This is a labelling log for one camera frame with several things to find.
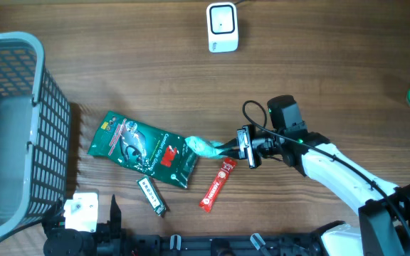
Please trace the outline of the green 3M gloves package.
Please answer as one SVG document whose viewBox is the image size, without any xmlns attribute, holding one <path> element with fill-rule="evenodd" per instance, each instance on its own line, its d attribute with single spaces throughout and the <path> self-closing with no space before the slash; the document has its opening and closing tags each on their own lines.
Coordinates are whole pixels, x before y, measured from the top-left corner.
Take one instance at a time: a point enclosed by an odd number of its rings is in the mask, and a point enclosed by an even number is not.
<svg viewBox="0 0 410 256">
<path fill-rule="evenodd" d="M 112 111 L 98 127 L 88 154 L 179 188 L 188 187 L 198 160 L 185 137 Z"/>
</svg>

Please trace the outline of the green white candy bar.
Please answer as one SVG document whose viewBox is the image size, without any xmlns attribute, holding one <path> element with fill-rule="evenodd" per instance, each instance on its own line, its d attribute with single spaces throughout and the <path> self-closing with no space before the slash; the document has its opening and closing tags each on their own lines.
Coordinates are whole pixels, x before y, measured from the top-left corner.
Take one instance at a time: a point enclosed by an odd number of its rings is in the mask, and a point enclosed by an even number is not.
<svg viewBox="0 0 410 256">
<path fill-rule="evenodd" d="M 165 205 L 161 196 L 158 194 L 157 189 L 151 181 L 151 178 L 149 176 L 143 176 L 137 181 L 137 185 L 140 187 L 153 211 L 159 217 L 163 217 L 165 212 L 167 211 L 167 206 Z"/>
</svg>

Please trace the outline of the teal wet wipes pack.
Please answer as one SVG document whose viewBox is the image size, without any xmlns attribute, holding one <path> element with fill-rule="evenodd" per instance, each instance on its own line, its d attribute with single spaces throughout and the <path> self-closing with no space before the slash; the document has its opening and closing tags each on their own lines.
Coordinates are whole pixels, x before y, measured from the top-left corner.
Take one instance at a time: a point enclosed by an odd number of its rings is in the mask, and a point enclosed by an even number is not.
<svg viewBox="0 0 410 256">
<path fill-rule="evenodd" d="M 224 155 L 221 155 L 223 149 L 218 149 L 218 146 L 222 146 L 222 142 L 209 141 L 202 139 L 201 137 L 187 137 L 185 139 L 186 145 L 191 150 L 202 158 L 207 159 L 222 159 Z"/>
</svg>

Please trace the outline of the white barcode scanner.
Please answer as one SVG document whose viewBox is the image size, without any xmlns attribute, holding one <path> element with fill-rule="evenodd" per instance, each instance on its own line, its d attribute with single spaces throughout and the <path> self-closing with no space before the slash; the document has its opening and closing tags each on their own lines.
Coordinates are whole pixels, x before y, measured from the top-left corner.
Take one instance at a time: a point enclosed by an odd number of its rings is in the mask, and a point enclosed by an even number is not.
<svg viewBox="0 0 410 256">
<path fill-rule="evenodd" d="M 238 48 L 238 16 L 231 2 L 209 4 L 206 9 L 209 51 L 233 52 Z"/>
</svg>

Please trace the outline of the black mounting rail base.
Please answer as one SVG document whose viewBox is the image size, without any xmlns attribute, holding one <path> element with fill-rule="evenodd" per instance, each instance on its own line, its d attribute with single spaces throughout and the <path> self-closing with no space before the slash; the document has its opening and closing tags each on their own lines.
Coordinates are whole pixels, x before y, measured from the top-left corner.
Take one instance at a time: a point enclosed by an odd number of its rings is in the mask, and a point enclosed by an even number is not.
<svg viewBox="0 0 410 256">
<path fill-rule="evenodd" d="M 135 235 L 127 239 L 123 255 L 326 255 L 315 233 L 263 235 L 258 249 L 250 235 L 181 236 Z"/>
</svg>

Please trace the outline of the red snack stick pack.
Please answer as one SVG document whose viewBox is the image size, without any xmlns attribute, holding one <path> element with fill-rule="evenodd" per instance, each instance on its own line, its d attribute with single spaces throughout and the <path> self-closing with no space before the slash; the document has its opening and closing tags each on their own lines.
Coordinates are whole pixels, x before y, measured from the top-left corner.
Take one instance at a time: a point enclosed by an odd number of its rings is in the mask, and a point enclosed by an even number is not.
<svg viewBox="0 0 410 256">
<path fill-rule="evenodd" d="M 224 184 L 227 182 L 230 173 L 233 171 L 236 165 L 237 163 L 233 159 L 224 159 L 224 162 L 222 163 L 222 166 L 219 169 L 215 179 L 211 183 L 209 190 L 199 204 L 199 206 L 207 213 L 211 212 L 215 200 L 217 199 L 221 189 L 224 187 Z"/>
</svg>

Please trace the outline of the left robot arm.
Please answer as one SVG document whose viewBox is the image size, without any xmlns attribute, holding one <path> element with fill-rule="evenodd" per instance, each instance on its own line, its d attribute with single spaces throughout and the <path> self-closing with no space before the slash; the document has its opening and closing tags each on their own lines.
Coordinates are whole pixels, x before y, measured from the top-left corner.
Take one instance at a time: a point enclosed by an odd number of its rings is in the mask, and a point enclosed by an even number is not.
<svg viewBox="0 0 410 256">
<path fill-rule="evenodd" d="M 121 228 L 121 210 L 112 197 L 110 219 L 98 222 L 97 192 L 76 192 L 58 213 L 51 209 L 42 221 L 45 256 L 124 255 L 126 231 Z"/>
</svg>

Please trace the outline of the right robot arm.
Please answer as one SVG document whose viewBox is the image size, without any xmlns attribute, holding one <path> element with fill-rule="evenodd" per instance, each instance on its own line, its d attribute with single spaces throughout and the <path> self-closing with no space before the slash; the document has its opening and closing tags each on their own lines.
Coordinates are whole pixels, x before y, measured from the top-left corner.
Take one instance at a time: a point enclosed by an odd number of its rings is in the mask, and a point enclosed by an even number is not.
<svg viewBox="0 0 410 256">
<path fill-rule="evenodd" d="M 358 215 L 358 228 L 336 222 L 320 231 L 326 255 L 410 255 L 410 184 L 400 187 L 371 174 L 304 124 L 276 131 L 246 125 L 220 148 L 252 169 L 280 154 L 287 166 L 330 189 Z"/>
</svg>

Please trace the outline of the grey plastic mesh basket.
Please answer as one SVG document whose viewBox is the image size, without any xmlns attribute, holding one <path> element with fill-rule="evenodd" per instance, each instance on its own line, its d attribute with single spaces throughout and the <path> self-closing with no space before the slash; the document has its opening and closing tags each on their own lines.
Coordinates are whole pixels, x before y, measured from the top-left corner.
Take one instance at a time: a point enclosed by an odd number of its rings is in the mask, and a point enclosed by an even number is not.
<svg viewBox="0 0 410 256">
<path fill-rule="evenodd" d="M 72 112 L 37 37 L 0 33 L 0 237 L 65 195 Z"/>
</svg>

